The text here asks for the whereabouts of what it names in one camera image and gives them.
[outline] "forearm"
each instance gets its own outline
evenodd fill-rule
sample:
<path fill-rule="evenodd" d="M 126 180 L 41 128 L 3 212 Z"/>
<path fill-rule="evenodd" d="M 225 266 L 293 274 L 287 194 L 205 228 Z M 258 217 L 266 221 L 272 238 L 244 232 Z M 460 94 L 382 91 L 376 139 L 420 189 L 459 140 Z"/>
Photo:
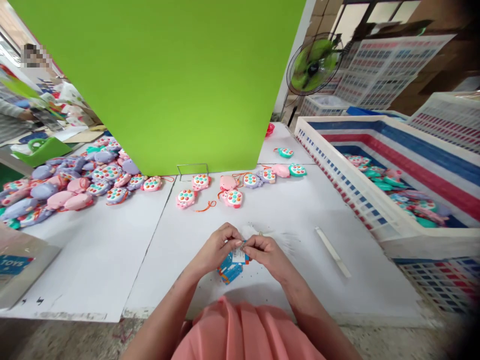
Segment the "forearm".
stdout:
<path fill-rule="evenodd" d="M 122 360 L 170 359 L 201 276 L 189 266 L 145 321 Z"/>
<path fill-rule="evenodd" d="M 298 327 L 326 360 L 358 360 L 357 350 L 325 310 L 305 279 L 295 270 L 281 286 Z"/>

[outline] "white stick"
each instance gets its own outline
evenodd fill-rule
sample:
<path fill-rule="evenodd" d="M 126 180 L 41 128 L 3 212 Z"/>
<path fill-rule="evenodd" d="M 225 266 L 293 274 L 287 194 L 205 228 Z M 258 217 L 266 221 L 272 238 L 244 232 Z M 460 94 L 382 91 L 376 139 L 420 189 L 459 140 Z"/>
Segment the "white stick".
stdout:
<path fill-rule="evenodd" d="M 335 260 L 336 264 L 340 268 L 343 275 L 345 275 L 346 278 L 351 278 L 352 274 L 350 274 L 350 271 L 345 266 L 344 262 L 342 261 L 342 259 L 339 256 L 339 254 L 337 254 L 337 252 L 335 251 L 335 249 L 332 246 L 332 244 L 330 243 L 330 240 L 328 239 L 328 237 L 325 235 L 325 233 L 318 226 L 315 227 L 315 230 L 316 230 L 316 233 L 318 234 L 318 236 L 320 237 L 320 239 L 325 244 L 326 249 L 330 253 L 331 257 Z"/>

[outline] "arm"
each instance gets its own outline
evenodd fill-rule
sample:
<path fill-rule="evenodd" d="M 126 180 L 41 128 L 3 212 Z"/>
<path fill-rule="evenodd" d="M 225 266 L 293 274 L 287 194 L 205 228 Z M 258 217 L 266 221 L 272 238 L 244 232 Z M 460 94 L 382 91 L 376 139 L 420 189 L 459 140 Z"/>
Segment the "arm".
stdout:
<path fill-rule="evenodd" d="M 200 279 L 215 270 L 242 244 L 228 222 L 216 230 L 176 279 L 168 293 L 131 341 L 122 360 L 167 360 L 175 351 L 185 315 Z"/>
<path fill-rule="evenodd" d="M 281 284 L 298 327 L 327 360 L 361 359 L 274 239 L 252 236 L 245 243 L 243 251 L 264 265 Z"/>

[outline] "blue stripe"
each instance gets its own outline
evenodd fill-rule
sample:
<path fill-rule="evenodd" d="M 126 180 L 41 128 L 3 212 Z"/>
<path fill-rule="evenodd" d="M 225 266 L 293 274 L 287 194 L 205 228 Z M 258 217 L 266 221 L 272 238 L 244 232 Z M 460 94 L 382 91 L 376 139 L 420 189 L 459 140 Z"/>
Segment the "blue stripe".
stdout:
<path fill-rule="evenodd" d="M 383 121 L 309 122 L 315 130 L 372 129 L 480 187 L 480 167 Z"/>

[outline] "red stripe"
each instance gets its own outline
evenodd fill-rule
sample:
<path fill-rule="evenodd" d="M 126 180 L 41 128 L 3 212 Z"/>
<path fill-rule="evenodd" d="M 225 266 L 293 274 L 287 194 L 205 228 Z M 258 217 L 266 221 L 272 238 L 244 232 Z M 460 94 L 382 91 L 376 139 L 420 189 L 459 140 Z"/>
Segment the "red stripe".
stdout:
<path fill-rule="evenodd" d="M 370 149 L 383 156 L 395 166 L 408 173 L 429 189 L 432 189 L 442 198 L 454 204 L 457 208 L 469 214 L 472 218 L 480 221 L 480 200 L 468 192 L 456 187 L 442 177 L 428 171 L 416 162 L 410 160 L 400 152 L 388 147 L 369 134 L 324 134 L 328 142 L 361 142 Z"/>

